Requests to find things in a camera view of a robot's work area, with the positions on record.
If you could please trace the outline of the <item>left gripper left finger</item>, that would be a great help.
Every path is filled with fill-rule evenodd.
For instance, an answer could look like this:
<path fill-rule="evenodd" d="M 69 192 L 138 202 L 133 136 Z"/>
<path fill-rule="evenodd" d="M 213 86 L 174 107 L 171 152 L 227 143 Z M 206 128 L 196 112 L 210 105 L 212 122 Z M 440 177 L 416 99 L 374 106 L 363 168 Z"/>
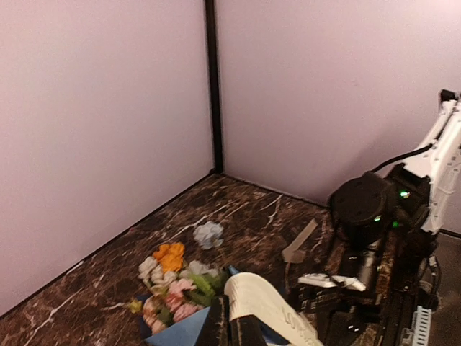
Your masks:
<path fill-rule="evenodd" d="M 213 299 L 210 310 L 198 335 L 196 346 L 228 346 L 229 300 L 226 295 Z"/>

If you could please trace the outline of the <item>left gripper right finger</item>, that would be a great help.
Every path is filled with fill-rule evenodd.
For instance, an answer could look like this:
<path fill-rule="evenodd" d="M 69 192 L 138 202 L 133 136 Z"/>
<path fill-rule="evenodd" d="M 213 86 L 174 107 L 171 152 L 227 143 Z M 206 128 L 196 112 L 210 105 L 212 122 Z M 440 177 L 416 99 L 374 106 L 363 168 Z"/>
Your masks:
<path fill-rule="evenodd" d="M 265 346 L 265 339 L 254 315 L 242 316 L 230 321 L 231 346 Z"/>

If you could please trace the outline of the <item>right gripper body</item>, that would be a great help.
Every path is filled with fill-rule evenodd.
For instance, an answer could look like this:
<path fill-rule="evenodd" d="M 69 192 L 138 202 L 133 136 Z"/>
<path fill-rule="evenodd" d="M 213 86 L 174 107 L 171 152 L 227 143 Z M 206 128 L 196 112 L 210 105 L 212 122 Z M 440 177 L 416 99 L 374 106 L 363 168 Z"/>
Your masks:
<path fill-rule="evenodd" d="M 388 296 L 387 280 L 364 292 L 298 283 L 288 289 L 287 302 L 307 316 L 323 345 L 384 345 Z"/>

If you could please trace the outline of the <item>blue wrapping paper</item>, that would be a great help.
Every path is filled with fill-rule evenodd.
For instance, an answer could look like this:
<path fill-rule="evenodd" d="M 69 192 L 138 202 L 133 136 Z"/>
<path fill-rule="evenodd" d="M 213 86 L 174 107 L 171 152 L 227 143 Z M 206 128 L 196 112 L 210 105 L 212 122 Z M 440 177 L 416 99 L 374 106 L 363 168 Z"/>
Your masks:
<path fill-rule="evenodd" d="M 187 317 L 178 324 L 173 324 L 158 334 L 151 334 L 150 329 L 143 321 L 142 316 L 138 317 L 138 324 L 141 338 L 147 345 L 196 345 L 196 341 L 202 325 L 205 322 L 210 307 Z M 265 339 L 265 345 L 288 345 L 288 341 L 281 338 L 273 330 L 264 324 L 260 324 L 261 332 Z M 231 345 L 231 328 L 229 321 L 229 337 Z"/>

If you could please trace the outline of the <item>beige ribbon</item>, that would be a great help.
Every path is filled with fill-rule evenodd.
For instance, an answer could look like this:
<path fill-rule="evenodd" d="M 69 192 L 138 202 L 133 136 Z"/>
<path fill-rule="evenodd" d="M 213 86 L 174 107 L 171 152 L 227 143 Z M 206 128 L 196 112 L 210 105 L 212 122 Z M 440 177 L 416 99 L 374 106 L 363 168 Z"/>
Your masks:
<path fill-rule="evenodd" d="M 294 310 L 265 278 L 252 272 L 232 275 L 226 282 L 224 294 L 229 300 L 229 321 L 238 325 L 244 319 L 264 324 L 288 341 L 289 345 L 321 345 L 311 323 Z"/>

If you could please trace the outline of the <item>pink fake flower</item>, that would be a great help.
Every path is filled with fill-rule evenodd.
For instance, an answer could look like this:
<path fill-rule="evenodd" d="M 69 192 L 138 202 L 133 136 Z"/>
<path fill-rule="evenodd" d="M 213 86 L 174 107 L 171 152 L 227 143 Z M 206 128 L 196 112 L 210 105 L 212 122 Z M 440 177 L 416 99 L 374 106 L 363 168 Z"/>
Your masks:
<path fill-rule="evenodd" d="M 196 290 L 190 279 L 179 279 L 147 298 L 143 303 L 142 318 L 151 334 L 158 334 L 204 309 L 202 304 L 190 298 Z"/>

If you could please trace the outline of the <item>light blue fake flower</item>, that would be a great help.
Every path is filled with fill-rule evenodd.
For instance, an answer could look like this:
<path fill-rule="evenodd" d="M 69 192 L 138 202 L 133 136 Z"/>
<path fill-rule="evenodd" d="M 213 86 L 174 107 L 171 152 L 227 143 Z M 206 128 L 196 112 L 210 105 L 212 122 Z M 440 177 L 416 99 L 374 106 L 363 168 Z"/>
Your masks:
<path fill-rule="evenodd" d="M 223 227 L 219 223 L 208 221 L 198 226 L 194 232 L 194 240 L 198 243 L 200 249 L 210 250 L 217 249 L 223 243 Z M 199 260 L 192 260 L 179 274 L 180 278 L 191 278 L 191 275 L 209 275 L 216 279 L 221 270 L 217 265 L 207 265 Z"/>

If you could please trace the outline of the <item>orange fake flower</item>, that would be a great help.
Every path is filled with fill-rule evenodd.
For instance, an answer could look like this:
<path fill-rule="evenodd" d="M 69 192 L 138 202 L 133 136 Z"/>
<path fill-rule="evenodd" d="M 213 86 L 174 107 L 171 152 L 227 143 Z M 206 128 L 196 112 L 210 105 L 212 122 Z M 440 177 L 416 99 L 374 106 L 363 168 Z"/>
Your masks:
<path fill-rule="evenodd" d="M 183 268 L 185 246 L 181 242 L 162 244 L 153 257 L 162 266 L 163 273 L 178 272 Z"/>

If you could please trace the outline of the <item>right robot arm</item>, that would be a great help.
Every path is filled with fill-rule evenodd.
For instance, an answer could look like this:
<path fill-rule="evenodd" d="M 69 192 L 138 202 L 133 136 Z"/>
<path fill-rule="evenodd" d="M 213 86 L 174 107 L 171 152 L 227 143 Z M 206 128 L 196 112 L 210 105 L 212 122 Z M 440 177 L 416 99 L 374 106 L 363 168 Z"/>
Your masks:
<path fill-rule="evenodd" d="M 328 208 L 336 272 L 300 276 L 292 295 L 315 315 L 323 345 L 352 345 L 376 327 L 375 345 L 427 345 L 442 270 L 435 249 L 460 173 L 460 94 L 439 93 L 439 114 L 418 147 L 349 180 Z"/>

